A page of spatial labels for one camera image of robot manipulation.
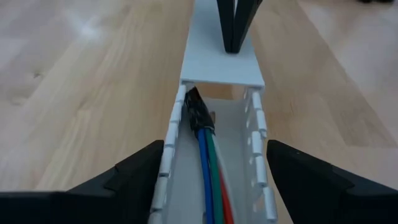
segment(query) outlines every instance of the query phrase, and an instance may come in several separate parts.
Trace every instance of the white plastic channel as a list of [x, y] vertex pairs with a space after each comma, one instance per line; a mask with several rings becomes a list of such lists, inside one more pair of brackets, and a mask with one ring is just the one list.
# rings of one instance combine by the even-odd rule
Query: white plastic channel
[[172, 171], [174, 169], [175, 142], [178, 137], [178, 126], [181, 121], [181, 111], [185, 99], [186, 85], [180, 85], [170, 116], [162, 160], [159, 167], [159, 177], [156, 182], [154, 196], [152, 198], [151, 214], [148, 224], [166, 223], [167, 218], [167, 192], [172, 187]]
[[246, 88], [244, 92], [246, 198], [248, 200], [248, 223], [277, 223], [277, 210], [272, 188], [268, 185], [267, 170], [262, 155], [267, 126], [261, 105], [260, 90]]

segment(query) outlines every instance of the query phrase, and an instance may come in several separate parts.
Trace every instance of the green wire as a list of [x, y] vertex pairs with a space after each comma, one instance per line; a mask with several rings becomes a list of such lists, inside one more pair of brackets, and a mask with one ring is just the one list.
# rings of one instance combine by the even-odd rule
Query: green wire
[[206, 142], [210, 163], [211, 186], [213, 189], [214, 223], [224, 223], [223, 199], [221, 196], [221, 182], [218, 174], [217, 156], [213, 136], [210, 129], [206, 128]]

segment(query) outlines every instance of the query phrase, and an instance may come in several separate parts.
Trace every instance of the red wire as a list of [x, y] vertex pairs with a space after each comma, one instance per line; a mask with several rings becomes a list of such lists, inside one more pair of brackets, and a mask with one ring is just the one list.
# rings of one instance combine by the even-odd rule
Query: red wire
[[221, 196], [223, 198], [224, 221], [225, 221], [225, 224], [233, 224], [234, 219], [232, 217], [231, 204], [229, 203], [228, 193], [225, 188], [224, 176], [219, 169], [218, 169], [218, 173], [220, 174]]

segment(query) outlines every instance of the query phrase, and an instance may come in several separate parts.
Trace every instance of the cable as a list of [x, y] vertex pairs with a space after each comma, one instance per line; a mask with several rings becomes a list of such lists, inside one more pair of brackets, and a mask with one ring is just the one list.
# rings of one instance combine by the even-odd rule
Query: cable
[[214, 143], [215, 149], [216, 149], [215, 151], [216, 151], [216, 155], [217, 155], [217, 159], [218, 159], [218, 167], [219, 167], [219, 170], [221, 171], [221, 173], [223, 174], [222, 180], [224, 181], [226, 193], [229, 196], [228, 198], [229, 198], [229, 205], [230, 205], [230, 208], [232, 211], [232, 217], [233, 217], [233, 220], [236, 221], [238, 219], [236, 216], [236, 210], [235, 210], [235, 206], [234, 206], [234, 200], [232, 198], [232, 190], [230, 187], [230, 181], [228, 180], [228, 172], [227, 172], [227, 168], [225, 165], [225, 161], [224, 161], [223, 157], [221, 156], [221, 149], [220, 149], [220, 146], [218, 145], [217, 138], [214, 134], [212, 135], [212, 138], [213, 138], [213, 143]]
[[213, 190], [214, 223], [224, 224], [223, 198], [221, 195], [220, 176], [218, 175], [217, 156], [210, 129], [206, 128], [207, 150], [210, 163], [211, 185]]
[[207, 161], [207, 146], [205, 139], [205, 130], [199, 129], [198, 131], [198, 141], [199, 141], [199, 149], [200, 149], [200, 160], [201, 160], [201, 168], [203, 172], [203, 180], [205, 182], [205, 205], [206, 205], [206, 223], [214, 224], [213, 219], [213, 201], [211, 199], [211, 180], [210, 180], [210, 171], [208, 167]]
[[229, 204], [228, 193], [225, 189], [224, 177], [221, 173], [221, 170], [218, 169], [220, 173], [220, 181], [221, 181], [221, 194], [223, 196], [223, 209], [224, 209], [224, 220], [225, 224], [233, 224], [234, 219], [232, 217], [231, 205]]

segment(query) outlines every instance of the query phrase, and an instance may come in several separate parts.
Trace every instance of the white cable tray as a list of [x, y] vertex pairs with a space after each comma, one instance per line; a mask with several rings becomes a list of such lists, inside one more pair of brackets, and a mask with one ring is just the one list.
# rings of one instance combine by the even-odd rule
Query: white cable tray
[[[181, 85], [165, 140], [150, 224], [202, 224], [205, 196], [198, 141], [189, 127]], [[276, 223], [274, 193], [268, 186], [262, 155], [266, 121], [259, 91], [247, 88], [243, 100], [205, 99], [215, 111], [215, 132], [226, 166], [226, 185], [234, 222]]]

